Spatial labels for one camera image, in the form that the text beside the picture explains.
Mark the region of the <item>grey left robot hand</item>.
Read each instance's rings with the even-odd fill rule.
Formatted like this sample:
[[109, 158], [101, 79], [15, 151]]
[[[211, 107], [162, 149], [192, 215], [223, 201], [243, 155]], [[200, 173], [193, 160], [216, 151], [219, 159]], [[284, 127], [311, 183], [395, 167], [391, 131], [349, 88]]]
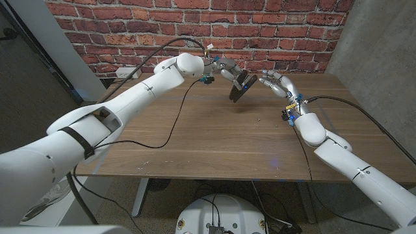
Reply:
[[242, 90], [248, 80], [248, 72], [241, 69], [232, 58], [220, 58], [211, 64], [211, 73], [220, 74], [237, 90]]

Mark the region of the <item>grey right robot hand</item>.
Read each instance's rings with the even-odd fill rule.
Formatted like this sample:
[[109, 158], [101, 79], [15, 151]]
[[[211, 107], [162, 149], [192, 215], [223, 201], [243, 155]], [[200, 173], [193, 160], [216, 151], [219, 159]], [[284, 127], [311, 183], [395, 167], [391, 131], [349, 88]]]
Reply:
[[259, 82], [269, 87], [279, 98], [286, 99], [288, 105], [295, 104], [294, 109], [299, 115], [309, 113], [307, 105], [302, 104], [302, 101], [298, 101], [300, 93], [287, 76], [276, 71], [266, 70], [263, 72]]

